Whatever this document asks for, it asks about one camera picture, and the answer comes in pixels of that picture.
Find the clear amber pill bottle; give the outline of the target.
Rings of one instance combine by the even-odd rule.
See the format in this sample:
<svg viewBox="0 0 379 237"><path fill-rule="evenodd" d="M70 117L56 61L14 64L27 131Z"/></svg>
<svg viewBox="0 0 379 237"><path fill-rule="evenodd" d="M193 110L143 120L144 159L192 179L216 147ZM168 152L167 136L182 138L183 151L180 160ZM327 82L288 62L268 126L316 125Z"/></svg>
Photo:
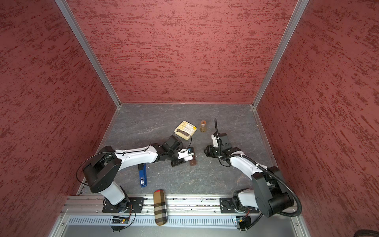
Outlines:
<svg viewBox="0 0 379 237"><path fill-rule="evenodd" d="M205 120L202 120L200 122L200 132L206 132L207 131L207 122Z"/></svg>

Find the brown weekly pill organizer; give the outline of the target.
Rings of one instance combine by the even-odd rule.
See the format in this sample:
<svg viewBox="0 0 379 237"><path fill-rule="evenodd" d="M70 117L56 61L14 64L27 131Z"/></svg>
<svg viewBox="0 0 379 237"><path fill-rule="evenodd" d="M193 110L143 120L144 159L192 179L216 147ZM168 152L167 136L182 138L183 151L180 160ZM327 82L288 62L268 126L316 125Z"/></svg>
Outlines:
<svg viewBox="0 0 379 237"><path fill-rule="evenodd" d="M195 157L193 157L193 158L189 161L189 164L190 164L190 166L196 166L196 165L197 165L197 161L196 161Z"/></svg>

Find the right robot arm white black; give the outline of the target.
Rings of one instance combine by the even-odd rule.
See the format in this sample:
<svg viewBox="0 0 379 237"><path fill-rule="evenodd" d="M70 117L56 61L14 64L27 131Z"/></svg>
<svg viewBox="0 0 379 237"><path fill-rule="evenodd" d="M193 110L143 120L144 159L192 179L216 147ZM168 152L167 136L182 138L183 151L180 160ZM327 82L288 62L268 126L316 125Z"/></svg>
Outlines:
<svg viewBox="0 0 379 237"><path fill-rule="evenodd" d="M207 157L216 158L227 167L233 167L245 174L252 182L251 189L237 191L233 196L232 206L238 211L248 207L258 209L265 217L275 214L295 216L297 211L285 212L285 209L296 204L299 199L285 183L281 171L275 167L264 166L238 147L233 147L225 133L215 132L211 136L212 145L205 148Z"/></svg>

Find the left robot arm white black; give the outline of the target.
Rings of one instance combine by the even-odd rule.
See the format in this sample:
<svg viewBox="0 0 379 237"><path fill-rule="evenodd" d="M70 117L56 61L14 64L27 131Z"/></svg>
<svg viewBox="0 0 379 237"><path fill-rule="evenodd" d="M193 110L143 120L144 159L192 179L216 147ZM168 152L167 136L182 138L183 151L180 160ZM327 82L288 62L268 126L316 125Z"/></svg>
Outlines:
<svg viewBox="0 0 379 237"><path fill-rule="evenodd" d="M175 167L191 161L193 156L194 148L185 148L183 142L172 135L162 145L151 143L131 150L115 150L106 146L83 163L82 171L92 193L100 193L114 206L126 205L127 194L114 180L119 171L161 161L170 161Z"/></svg>

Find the yellow calculator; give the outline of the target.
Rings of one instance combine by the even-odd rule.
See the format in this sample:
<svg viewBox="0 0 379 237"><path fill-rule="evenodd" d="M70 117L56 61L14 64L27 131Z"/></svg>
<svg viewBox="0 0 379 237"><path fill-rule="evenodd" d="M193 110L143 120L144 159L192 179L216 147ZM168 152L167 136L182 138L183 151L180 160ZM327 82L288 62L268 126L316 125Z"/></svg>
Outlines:
<svg viewBox="0 0 379 237"><path fill-rule="evenodd" d="M196 131L196 126L184 120L174 130L174 134L185 140L190 140Z"/></svg>

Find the plaid glasses case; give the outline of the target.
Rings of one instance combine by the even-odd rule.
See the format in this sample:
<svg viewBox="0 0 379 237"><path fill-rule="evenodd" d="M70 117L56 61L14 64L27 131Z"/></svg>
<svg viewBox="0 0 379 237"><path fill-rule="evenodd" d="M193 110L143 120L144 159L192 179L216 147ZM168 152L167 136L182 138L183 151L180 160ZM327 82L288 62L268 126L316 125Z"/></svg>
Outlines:
<svg viewBox="0 0 379 237"><path fill-rule="evenodd" d="M154 192L154 215L158 226L163 226L167 223L168 214L164 190Z"/></svg>

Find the right corner aluminium profile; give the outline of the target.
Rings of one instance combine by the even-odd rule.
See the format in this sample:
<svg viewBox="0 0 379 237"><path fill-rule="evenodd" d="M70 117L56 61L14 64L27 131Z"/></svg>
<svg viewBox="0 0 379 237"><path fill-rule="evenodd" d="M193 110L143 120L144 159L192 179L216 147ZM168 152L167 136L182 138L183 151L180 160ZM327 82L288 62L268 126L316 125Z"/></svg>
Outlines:
<svg viewBox="0 0 379 237"><path fill-rule="evenodd" d="M272 76L275 73L275 70L288 46L288 43L290 42L292 35L309 3L309 0L298 0L297 4L294 8L294 11L290 17L290 20L286 26L286 29L282 35L282 38L279 42L279 45L275 51L275 54L273 56L272 62L270 63L268 70L266 72L266 75L263 79L263 82L258 90L258 93L252 103L253 110L258 109L258 105L272 79Z"/></svg>

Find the corner aluminium profile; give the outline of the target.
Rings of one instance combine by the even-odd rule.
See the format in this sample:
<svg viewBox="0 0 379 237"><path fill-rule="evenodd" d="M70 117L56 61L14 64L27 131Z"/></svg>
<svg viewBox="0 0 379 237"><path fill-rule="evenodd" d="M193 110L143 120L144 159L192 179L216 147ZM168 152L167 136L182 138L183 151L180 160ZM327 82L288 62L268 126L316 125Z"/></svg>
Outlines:
<svg viewBox="0 0 379 237"><path fill-rule="evenodd" d="M108 92L109 96L112 98L113 102L115 103L116 107L119 109L122 106L122 102L117 96L111 82L109 81L105 71L103 70L100 62L98 61L93 49L91 48L86 36L84 35L82 29L80 28L77 20L74 17L73 12L71 11L67 1L64 0L55 0L59 10L63 14L65 20L69 24L72 32L74 33L76 39L80 43L82 49L84 50L85 54L87 55L87 58L89 59L91 65L93 66L95 72L99 76L101 82L103 83L106 91Z"/></svg>
<svg viewBox="0 0 379 237"><path fill-rule="evenodd" d="M298 0L297 4L294 8L294 11L290 17L290 20L286 26L286 29L282 35L282 38L279 42L279 45L275 51L275 54L273 56L272 62L270 63L268 70L266 72L266 75L263 79L263 82L258 90L258 93L252 103L253 110L258 109L258 105L272 79L272 76L275 73L275 70L288 46L288 43L290 42L292 35L309 3L309 0Z"/></svg>

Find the left corner aluminium profile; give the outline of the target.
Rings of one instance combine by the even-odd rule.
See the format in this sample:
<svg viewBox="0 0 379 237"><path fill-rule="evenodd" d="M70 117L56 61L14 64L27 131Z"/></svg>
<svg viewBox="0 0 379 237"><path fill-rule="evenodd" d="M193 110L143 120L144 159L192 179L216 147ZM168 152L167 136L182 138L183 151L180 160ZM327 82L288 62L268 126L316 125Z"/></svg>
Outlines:
<svg viewBox="0 0 379 237"><path fill-rule="evenodd" d="M111 82L109 81L105 71L103 70L100 62L98 61L93 49L91 48L86 36L84 35L82 29L80 28L77 20L74 17L73 12L71 11L67 1L64 0L55 0L59 10L63 14L65 20L69 24L72 32L74 33L76 39L80 43L82 49L84 50L85 54L87 55L87 58L89 59L91 65L93 66L95 72L99 76L101 82L103 83L106 91L108 92L109 96L112 98L113 102L115 103L116 107L119 109L122 106L122 102L117 96Z"/></svg>

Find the aluminium front rail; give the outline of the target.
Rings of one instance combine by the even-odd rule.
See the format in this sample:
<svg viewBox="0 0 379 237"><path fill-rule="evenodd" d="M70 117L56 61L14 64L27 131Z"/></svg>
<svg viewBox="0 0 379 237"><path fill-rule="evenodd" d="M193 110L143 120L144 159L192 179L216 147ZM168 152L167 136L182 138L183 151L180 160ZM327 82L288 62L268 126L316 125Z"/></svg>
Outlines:
<svg viewBox="0 0 379 237"><path fill-rule="evenodd" d="M136 213L131 227L155 226L153 195L132 195L130 198L144 198L141 213ZM229 196L212 195L167 195L168 219L165 227L223 228L236 230L237 220L258 214L222 214L219 198ZM113 216L128 217L129 213L103 213L101 195L69 196L50 232L51 237L61 237L69 226L110 226Z"/></svg>

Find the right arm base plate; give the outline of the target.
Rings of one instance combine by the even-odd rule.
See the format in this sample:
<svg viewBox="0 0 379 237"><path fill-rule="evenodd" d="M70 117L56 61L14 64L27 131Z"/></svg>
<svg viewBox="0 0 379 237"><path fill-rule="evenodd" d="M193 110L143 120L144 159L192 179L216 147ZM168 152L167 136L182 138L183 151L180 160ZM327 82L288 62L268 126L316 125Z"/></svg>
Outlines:
<svg viewBox="0 0 379 237"><path fill-rule="evenodd" d="M219 198L222 214L258 214L260 211L254 207L241 206L236 198Z"/></svg>

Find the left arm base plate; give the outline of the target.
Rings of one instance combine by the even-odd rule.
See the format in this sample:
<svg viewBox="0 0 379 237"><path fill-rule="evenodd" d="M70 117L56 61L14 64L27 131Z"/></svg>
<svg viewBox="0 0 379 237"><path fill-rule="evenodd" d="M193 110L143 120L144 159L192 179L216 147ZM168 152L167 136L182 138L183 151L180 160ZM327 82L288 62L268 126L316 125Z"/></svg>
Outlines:
<svg viewBox="0 0 379 237"><path fill-rule="evenodd" d="M107 198L103 200L103 213L141 213L144 205L144 198L130 197L122 200L119 204L113 205Z"/></svg>

